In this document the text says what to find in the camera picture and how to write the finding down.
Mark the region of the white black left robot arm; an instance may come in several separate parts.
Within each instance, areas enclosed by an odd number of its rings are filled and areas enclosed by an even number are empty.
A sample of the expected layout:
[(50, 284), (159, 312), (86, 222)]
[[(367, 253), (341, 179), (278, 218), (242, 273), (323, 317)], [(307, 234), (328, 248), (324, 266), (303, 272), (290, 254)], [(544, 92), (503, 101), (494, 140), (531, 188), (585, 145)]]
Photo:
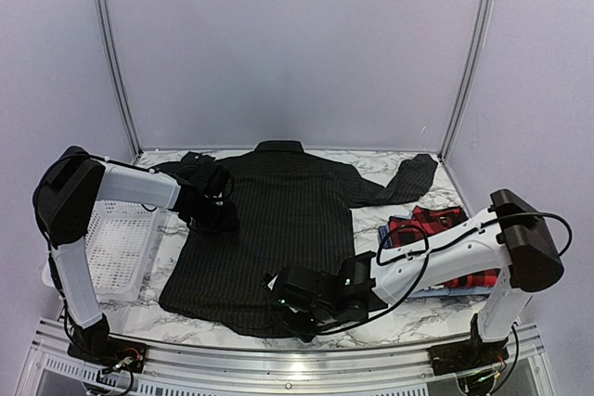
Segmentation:
[(96, 203), (114, 200), (170, 211), (188, 228), (216, 235), (239, 228), (234, 189), (233, 174), (204, 155), (141, 168), (71, 146), (45, 171), (32, 205), (47, 244), (50, 275), (64, 302), (70, 355), (125, 368), (146, 353), (141, 343), (111, 336), (98, 303), (85, 244)]

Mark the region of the black pinstriped long sleeve shirt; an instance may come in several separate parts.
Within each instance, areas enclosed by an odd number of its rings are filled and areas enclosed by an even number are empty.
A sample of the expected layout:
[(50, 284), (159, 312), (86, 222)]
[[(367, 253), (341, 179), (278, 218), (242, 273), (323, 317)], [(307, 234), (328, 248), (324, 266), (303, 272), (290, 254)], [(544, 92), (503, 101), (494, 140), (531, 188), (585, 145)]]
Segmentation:
[(316, 157), (298, 141), (264, 141), (219, 159), (231, 172), (239, 230), (190, 231), (159, 297), (169, 313), (215, 322), (242, 336), (286, 338), (262, 280), (300, 265), (335, 273), (355, 252), (352, 211), (419, 200), (437, 168), (429, 155), (400, 163), (388, 185), (350, 165)]

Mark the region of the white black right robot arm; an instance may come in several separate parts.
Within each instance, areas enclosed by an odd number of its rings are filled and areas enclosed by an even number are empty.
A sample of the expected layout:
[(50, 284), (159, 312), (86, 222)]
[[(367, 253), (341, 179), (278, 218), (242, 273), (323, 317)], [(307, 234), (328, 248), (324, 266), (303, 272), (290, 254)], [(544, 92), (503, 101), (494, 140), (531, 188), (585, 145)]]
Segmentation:
[(285, 308), (283, 323), (303, 341), (364, 326), (395, 311), (413, 293), (464, 275), (496, 269), (487, 303), (471, 320), (469, 339), (451, 348), (469, 366), (503, 356), (512, 323), (530, 297), (563, 274), (558, 249), (540, 212), (508, 189), (470, 220), (396, 249), (367, 251), (342, 262), (337, 274), (288, 266), (271, 287)]

